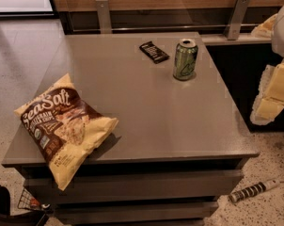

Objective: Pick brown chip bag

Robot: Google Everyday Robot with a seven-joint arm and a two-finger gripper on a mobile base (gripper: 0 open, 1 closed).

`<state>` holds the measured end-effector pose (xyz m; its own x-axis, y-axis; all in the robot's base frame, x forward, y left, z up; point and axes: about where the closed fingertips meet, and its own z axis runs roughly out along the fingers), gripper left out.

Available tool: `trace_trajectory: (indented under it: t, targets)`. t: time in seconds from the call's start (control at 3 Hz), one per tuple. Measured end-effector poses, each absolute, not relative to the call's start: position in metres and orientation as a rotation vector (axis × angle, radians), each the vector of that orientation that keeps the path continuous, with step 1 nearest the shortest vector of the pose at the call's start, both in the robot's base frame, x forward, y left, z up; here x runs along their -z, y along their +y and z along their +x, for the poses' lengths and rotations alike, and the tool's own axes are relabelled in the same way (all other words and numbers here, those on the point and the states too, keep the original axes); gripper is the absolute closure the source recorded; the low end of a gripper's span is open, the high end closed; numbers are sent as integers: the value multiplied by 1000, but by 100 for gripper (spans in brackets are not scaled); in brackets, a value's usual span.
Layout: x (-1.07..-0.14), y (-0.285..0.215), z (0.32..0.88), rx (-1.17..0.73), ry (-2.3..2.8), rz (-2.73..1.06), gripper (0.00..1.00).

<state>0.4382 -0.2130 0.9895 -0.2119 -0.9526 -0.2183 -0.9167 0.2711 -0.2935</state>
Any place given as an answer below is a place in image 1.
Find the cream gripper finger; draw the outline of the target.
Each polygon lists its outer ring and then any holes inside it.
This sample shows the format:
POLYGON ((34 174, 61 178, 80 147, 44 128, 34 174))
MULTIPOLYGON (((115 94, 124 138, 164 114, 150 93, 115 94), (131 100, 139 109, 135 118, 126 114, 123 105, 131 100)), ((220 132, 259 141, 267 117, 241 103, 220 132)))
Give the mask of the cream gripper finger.
POLYGON ((275 24, 277 14, 272 15, 262 24, 256 26, 251 35, 256 38, 270 38, 272 36, 273 26, 275 24))
POLYGON ((275 67, 267 65, 263 71, 259 94, 252 105, 250 120, 256 125, 266 125, 284 109, 284 59, 275 67))

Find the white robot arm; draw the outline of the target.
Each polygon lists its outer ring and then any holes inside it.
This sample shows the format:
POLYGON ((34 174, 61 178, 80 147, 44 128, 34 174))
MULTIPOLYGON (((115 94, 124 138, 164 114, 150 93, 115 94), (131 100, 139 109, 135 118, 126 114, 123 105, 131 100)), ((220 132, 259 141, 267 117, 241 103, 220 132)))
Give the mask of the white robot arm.
POLYGON ((284 6, 280 11, 257 26, 252 35, 270 37, 272 51, 282 57, 275 67, 267 65, 261 74, 258 95, 252 105, 250 120, 256 125, 266 125, 284 109, 284 6))

